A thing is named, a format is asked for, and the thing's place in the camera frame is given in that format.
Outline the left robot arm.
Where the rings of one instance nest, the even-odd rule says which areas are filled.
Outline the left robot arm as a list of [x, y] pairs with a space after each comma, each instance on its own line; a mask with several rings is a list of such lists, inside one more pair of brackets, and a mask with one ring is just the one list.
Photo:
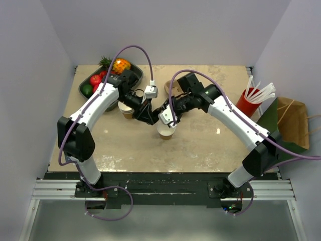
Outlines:
[[138, 121], [153, 125], [158, 120], [151, 108], [151, 100], [158, 95], [155, 81], [150, 80], [142, 97], [137, 96], [132, 88], [128, 77], [108, 72], [82, 107], [70, 117], [62, 116], [58, 120], [58, 163], [61, 166], [74, 164], [87, 184], [86, 191], [93, 197], [103, 193], [104, 185], [93, 158], [95, 141], [91, 132], [107, 108], [118, 101], [130, 107]]

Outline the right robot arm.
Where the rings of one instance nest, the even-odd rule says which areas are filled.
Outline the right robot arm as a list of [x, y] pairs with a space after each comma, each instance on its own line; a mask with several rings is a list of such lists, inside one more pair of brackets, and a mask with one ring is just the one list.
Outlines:
[[197, 71], [187, 73], [178, 79], [182, 96], [171, 94], [164, 104], [156, 109], [158, 119], [168, 128], [174, 129], [183, 114], [197, 108], [218, 119], [240, 139], [249, 154], [240, 167], [231, 172], [224, 185], [224, 193], [235, 197], [241, 186], [261, 176], [278, 162], [281, 149], [281, 134], [270, 132], [256, 124], [231, 103], [224, 91], [215, 82], [207, 87], [197, 79]]

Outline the single brown paper cup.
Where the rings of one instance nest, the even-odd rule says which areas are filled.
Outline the single brown paper cup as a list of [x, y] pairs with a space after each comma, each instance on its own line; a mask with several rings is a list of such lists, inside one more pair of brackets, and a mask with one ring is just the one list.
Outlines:
[[158, 123], [156, 129], [162, 140], [170, 140], [176, 130], [176, 128], [169, 127], [163, 123]]

